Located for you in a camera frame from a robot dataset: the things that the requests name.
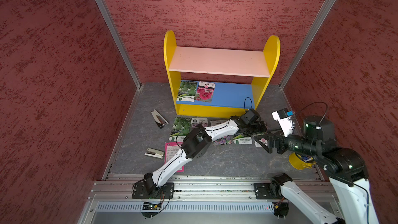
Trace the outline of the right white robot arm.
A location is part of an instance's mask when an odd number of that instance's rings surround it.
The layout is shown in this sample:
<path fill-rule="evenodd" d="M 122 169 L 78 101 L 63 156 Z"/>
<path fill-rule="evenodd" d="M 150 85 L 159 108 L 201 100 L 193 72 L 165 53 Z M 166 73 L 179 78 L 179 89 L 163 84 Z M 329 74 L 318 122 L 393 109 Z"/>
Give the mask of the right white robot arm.
<path fill-rule="evenodd" d="M 377 224 L 379 222 L 370 193 L 369 174 L 364 159 L 355 150 L 338 146 L 334 123 L 323 116 L 304 118 L 302 135 L 293 134 L 292 116 L 273 113 L 282 134 L 266 132 L 262 147 L 278 154 L 292 151 L 312 157 L 329 178 L 339 200 L 342 218 L 328 213 L 302 192 L 293 179 L 283 173 L 270 179 L 269 195 L 293 203 L 308 219 L 317 224 Z"/>

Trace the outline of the mixed flower seed bag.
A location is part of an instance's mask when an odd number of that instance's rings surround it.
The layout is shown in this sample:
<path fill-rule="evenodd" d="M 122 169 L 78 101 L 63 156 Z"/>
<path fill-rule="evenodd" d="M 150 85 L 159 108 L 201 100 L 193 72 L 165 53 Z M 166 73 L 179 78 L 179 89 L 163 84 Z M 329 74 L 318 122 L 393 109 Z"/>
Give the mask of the mixed flower seed bag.
<path fill-rule="evenodd" d="M 268 140 L 264 138 L 254 138 L 255 146 L 256 147 L 267 147 L 268 146 Z"/>

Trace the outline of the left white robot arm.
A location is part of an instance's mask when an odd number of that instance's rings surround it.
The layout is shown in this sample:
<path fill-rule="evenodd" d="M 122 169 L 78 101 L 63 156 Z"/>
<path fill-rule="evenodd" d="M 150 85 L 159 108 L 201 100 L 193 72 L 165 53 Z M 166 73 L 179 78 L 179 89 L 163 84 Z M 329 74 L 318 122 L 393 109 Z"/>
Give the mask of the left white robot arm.
<path fill-rule="evenodd" d="M 168 162 L 154 172 L 144 175 L 143 184 L 148 196 L 156 197 L 171 176 L 193 159 L 201 157 L 213 141 L 237 133 L 251 136 L 266 130 L 261 116 L 253 109 L 249 109 L 240 117 L 232 116 L 213 127 L 197 125 L 185 136 L 182 144 L 178 145 L 179 150 Z"/>

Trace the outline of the red dahlia seed bag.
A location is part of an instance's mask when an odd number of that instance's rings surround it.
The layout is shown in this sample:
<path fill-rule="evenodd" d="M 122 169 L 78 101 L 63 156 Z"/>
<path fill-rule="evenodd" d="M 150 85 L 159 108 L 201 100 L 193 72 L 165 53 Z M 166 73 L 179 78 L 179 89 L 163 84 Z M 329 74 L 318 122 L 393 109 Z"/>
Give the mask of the red dahlia seed bag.
<path fill-rule="evenodd" d="M 196 101 L 211 103 L 215 90 L 215 83 L 199 82 L 194 99 Z"/>

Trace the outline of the pink back-side seed bag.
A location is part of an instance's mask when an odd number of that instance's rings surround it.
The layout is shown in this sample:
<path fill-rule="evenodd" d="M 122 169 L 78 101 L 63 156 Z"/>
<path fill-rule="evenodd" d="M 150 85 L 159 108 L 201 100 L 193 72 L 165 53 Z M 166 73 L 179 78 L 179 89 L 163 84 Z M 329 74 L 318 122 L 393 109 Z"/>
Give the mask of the pink back-side seed bag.
<path fill-rule="evenodd" d="M 178 154 L 181 158 L 182 156 L 182 142 L 168 142 L 165 144 L 165 164 L 166 168 L 169 168 L 175 159 L 175 155 Z"/>

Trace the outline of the pink zinnia seed bag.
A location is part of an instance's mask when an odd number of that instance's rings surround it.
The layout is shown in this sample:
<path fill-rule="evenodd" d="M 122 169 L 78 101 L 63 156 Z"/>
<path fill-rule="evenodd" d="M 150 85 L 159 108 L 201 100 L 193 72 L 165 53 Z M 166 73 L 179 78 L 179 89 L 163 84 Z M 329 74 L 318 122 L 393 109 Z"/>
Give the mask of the pink zinnia seed bag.
<path fill-rule="evenodd" d="M 211 120 L 210 121 L 210 125 L 213 127 L 215 125 L 219 125 L 221 123 L 226 122 L 225 119 L 221 119 L 221 120 Z M 217 139 L 215 141 L 213 141 L 213 145 L 217 146 L 217 145 L 230 145 L 233 143 L 233 136 L 232 135 L 227 135 L 224 136 L 220 139 Z"/>

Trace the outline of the green gourd bag shelf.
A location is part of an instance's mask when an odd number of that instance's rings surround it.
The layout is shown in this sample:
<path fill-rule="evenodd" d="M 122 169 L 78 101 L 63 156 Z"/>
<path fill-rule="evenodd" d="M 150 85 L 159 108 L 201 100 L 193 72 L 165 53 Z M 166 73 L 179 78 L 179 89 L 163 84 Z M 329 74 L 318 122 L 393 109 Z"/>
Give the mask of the green gourd bag shelf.
<path fill-rule="evenodd" d="M 198 82 L 181 81 L 176 101 L 177 102 L 194 102 L 197 88 L 198 88 Z"/>

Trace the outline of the purple flower seed bag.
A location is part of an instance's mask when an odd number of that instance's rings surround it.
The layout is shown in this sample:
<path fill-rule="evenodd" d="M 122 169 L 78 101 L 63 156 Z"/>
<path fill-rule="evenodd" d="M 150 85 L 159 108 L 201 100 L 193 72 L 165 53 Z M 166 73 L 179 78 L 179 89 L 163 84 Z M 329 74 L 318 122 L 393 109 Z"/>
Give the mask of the purple flower seed bag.
<path fill-rule="evenodd" d="M 203 127 L 207 127 L 208 126 L 208 119 L 207 118 L 192 118 L 191 119 L 191 127 L 190 127 L 190 129 L 192 130 L 198 124 L 201 124 Z"/>

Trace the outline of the large green gourd seed bag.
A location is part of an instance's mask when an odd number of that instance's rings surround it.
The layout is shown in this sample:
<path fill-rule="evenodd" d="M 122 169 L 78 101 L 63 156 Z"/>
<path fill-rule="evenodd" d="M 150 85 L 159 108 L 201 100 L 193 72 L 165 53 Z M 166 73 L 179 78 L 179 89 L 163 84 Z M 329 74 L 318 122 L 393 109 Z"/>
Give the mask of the large green gourd seed bag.
<path fill-rule="evenodd" d="M 183 142 L 189 134 L 191 128 L 191 118 L 176 117 L 173 123 L 172 132 L 169 137 L 170 142 Z"/>

